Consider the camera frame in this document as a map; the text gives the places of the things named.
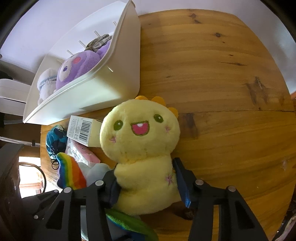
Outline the small white barcode box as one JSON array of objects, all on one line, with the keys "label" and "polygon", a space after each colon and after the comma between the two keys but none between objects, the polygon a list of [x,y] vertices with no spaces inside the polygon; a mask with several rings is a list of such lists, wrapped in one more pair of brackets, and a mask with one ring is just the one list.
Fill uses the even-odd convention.
[{"label": "small white barcode box", "polygon": [[72,115],[69,120],[67,137],[86,147],[100,148],[102,121]]}]

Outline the purple plush toy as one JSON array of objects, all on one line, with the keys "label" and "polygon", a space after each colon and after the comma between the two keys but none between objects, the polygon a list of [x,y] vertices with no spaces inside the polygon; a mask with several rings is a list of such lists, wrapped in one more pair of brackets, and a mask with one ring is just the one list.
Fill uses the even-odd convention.
[{"label": "purple plush toy", "polygon": [[69,84],[74,79],[89,72],[106,54],[110,40],[96,52],[91,50],[82,51],[68,58],[59,68],[56,80],[56,90]]}]

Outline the teal patterned pouch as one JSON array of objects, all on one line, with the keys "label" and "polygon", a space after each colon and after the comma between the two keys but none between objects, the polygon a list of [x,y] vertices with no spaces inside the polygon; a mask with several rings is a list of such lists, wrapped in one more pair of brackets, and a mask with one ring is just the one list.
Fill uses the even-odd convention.
[{"label": "teal patterned pouch", "polygon": [[46,150],[51,160],[55,160],[58,153],[64,153],[67,146],[67,132],[61,125],[54,126],[46,136]]}]

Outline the pink tissue packet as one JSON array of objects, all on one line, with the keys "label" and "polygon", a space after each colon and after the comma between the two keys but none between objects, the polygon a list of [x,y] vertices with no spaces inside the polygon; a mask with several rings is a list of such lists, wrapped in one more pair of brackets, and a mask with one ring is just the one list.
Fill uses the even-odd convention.
[{"label": "pink tissue packet", "polygon": [[89,167],[93,167],[95,164],[100,163],[100,159],[92,151],[83,144],[70,138],[67,140],[65,153],[73,157],[76,162],[84,163]]}]

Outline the yellow plush toy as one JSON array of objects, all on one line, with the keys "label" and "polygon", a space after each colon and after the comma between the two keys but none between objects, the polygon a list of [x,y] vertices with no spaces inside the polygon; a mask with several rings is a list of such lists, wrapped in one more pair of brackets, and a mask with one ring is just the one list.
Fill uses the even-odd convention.
[{"label": "yellow plush toy", "polygon": [[103,119],[100,145],[116,162],[114,175],[121,187],[115,209],[151,214],[181,200],[171,158],[180,138],[178,115],[159,96],[138,96]]}]

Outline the plaid cloth plush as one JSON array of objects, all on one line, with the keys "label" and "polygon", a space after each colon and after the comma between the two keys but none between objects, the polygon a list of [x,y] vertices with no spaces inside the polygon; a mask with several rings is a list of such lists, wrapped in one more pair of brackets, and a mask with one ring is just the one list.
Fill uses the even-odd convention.
[{"label": "plaid cloth plush", "polygon": [[107,42],[111,39],[112,36],[109,34],[104,34],[100,37],[97,37],[86,45],[85,51],[89,50],[97,52],[101,47],[105,46]]}]

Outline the rainbow pony plush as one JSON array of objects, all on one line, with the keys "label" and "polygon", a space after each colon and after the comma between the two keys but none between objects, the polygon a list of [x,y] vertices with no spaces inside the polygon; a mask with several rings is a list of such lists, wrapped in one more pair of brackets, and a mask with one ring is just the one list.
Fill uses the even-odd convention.
[{"label": "rainbow pony plush", "polygon": [[[75,159],[65,153],[58,153],[56,160],[59,163],[59,179],[57,184],[60,188],[71,187],[82,189],[87,186],[86,179]],[[113,240],[130,233],[133,240],[158,240],[154,230],[148,227],[139,218],[129,216],[114,209],[108,209],[107,223]]]}]

